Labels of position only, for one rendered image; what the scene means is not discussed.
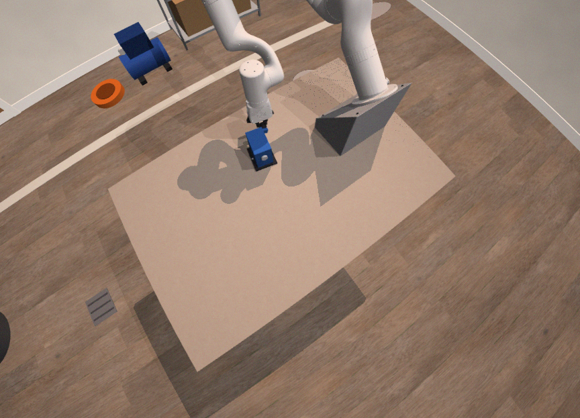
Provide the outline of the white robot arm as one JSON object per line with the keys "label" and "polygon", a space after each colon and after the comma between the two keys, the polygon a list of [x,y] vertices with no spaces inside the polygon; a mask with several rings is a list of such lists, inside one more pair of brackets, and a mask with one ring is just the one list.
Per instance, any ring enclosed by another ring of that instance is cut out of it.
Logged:
{"label": "white robot arm", "polygon": [[[352,106],[374,103],[394,93],[398,87],[388,85],[371,33],[373,0],[306,1],[328,23],[342,23],[340,44],[358,94]],[[247,60],[239,68],[246,104],[262,107],[268,100],[267,90],[284,79],[277,55],[265,41],[245,31],[232,0],[202,2],[227,51],[248,50],[264,60],[265,66]]]}

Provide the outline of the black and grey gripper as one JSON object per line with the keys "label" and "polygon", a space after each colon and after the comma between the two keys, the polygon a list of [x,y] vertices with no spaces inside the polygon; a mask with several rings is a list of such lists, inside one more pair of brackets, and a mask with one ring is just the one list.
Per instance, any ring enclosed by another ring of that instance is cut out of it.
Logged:
{"label": "black and grey gripper", "polygon": [[271,118],[274,114],[271,108],[271,104],[268,98],[268,101],[262,107],[251,107],[250,104],[246,104],[246,110],[248,113],[247,123],[255,123],[257,127],[260,127],[259,122],[263,121],[265,126],[267,127],[267,121]]}

